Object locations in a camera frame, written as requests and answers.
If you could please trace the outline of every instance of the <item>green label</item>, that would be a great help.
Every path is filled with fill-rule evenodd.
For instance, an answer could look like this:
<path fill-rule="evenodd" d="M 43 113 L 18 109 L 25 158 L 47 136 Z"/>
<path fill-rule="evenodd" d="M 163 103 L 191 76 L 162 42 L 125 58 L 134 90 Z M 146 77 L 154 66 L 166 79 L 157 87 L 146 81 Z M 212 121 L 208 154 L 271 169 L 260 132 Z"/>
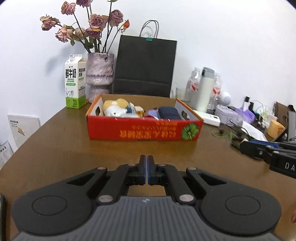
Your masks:
<path fill-rule="evenodd" d="M 79 98 L 66 97 L 66 107 L 79 109 L 86 104 L 86 95 Z"/>

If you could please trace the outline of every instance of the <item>purple fabric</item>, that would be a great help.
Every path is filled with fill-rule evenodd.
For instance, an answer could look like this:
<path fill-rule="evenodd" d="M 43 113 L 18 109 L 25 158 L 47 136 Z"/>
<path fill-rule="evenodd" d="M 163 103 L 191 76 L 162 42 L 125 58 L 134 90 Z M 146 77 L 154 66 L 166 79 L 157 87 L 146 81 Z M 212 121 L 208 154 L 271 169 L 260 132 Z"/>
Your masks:
<path fill-rule="evenodd" d="M 148 114 L 148 115 L 151 115 L 151 116 L 154 116 L 154 117 L 156 117 L 156 118 L 158 118 L 158 119 L 160 119 L 160 116 L 159 116 L 159 114 L 158 114 L 158 110 L 148 110 L 148 111 L 147 111 L 147 114 Z"/>
<path fill-rule="evenodd" d="M 235 109 L 235 112 L 238 113 L 238 117 L 241 118 L 243 121 L 252 124 L 255 120 L 255 115 L 249 111 L 243 111 L 242 109 Z"/>

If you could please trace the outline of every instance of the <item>pink vase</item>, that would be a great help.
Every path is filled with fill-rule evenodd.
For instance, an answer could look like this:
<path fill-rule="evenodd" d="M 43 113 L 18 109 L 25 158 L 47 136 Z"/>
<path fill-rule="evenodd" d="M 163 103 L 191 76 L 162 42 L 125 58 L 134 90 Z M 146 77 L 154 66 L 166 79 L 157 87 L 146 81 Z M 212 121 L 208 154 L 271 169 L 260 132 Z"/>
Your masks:
<path fill-rule="evenodd" d="M 109 94 L 109 85 L 113 82 L 114 54 L 89 53 L 86 64 L 86 83 L 90 85 L 88 100 L 90 103 L 98 94 Z"/>

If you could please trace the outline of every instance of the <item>open box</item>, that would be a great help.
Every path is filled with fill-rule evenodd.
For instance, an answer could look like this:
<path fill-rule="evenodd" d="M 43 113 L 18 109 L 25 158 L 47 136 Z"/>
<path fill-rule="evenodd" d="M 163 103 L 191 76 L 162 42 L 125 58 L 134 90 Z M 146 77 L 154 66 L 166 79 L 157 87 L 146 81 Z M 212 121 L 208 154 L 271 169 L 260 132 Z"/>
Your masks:
<path fill-rule="evenodd" d="M 144 111 L 155 107 L 175 107 L 182 120 L 106 117 L 103 105 L 106 100 L 125 99 Z M 98 95 L 86 113 L 90 139 L 102 140 L 197 140 L 203 119 L 179 99 L 140 95 Z"/>

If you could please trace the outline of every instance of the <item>plastic bottle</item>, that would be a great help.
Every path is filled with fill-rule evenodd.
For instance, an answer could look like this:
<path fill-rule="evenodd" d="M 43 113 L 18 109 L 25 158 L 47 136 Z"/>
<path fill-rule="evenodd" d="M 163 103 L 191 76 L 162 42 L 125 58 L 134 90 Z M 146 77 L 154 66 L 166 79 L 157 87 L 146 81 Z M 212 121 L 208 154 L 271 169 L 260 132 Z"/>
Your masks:
<path fill-rule="evenodd" d="M 186 93 L 185 93 L 185 101 L 189 102 L 191 99 L 192 91 L 198 91 L 198 85 L 200 82 L 200 74 L 201 70 L 200 68 L 194 68 L 194 70 L 191 73 L 190 78 L 188 79 L 187 85 L 186 85 Z"/>
<path fill-rule="evenodd" d="M 218 97 L 221 92 L 222 80 L 219 73 L 215 72 L 215 84 L 211 93 L 208 110 L 215 110 L 218 104 Z"/>

